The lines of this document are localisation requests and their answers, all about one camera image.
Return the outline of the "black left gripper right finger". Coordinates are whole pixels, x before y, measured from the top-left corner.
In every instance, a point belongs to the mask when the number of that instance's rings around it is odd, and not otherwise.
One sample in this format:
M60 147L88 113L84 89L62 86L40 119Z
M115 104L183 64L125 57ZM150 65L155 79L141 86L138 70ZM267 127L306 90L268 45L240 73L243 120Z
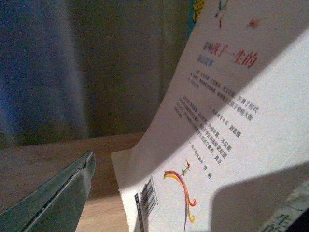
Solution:
M306 210L289 228L288 232L309 232L309 211Z

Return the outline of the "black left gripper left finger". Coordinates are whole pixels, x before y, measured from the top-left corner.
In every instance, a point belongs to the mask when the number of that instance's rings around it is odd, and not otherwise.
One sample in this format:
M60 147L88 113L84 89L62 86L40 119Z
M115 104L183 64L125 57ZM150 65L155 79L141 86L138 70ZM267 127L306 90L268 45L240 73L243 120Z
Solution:
M88 151L0 215L2 232L73 232L88 198L96 158Z

